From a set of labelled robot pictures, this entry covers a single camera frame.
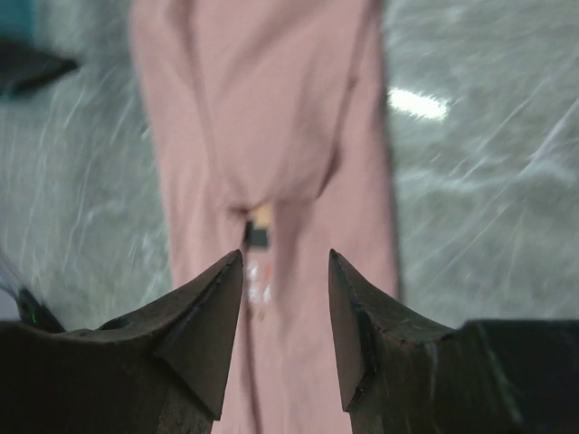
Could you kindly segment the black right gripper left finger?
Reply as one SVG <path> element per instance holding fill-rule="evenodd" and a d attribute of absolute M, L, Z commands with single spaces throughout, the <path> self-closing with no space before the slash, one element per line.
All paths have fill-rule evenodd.
<path fill-rule="evenodd" d="M 1 323 L 4 433 L 208 433 L 223 411 L 242 254 L 90 330 L 65 331 L 27 288 Z"/>

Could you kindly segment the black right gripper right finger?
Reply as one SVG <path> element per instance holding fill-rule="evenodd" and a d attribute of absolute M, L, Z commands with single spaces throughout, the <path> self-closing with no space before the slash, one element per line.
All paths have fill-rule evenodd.
<path fill-rule="evenodd" d="M 578 324 L 412 311 L 341 254 L 328 264 L 341 401 L 356 433 L 575 433 Z"/>

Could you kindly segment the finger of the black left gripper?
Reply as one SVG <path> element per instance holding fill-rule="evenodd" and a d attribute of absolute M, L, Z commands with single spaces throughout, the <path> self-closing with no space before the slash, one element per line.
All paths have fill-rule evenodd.
<path fill-rule="evenodd" d="M 74 59 L 27 42 L 1 41 L 1 97 L 13 98 L 47 86 L 79 68 Z"/>

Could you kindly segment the teal transparent plastic basket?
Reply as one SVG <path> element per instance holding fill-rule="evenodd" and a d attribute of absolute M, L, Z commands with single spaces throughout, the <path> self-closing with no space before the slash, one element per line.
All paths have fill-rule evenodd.
<path fill-rule="evenodd" d="M 4 40 L 34 41 L 34 1 L 0 0 L 0 32 Z"/>

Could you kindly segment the pink printed t-shirt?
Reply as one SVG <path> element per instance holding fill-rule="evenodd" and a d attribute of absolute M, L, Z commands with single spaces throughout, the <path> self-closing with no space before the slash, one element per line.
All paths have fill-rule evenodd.
<path fill-rule="evenodd" d="M 217 433 L 348 433 L 328 254 L 398 293 L 376 1 L 136 1 L 132 55 L 176 287 L 243 245 Z"/>

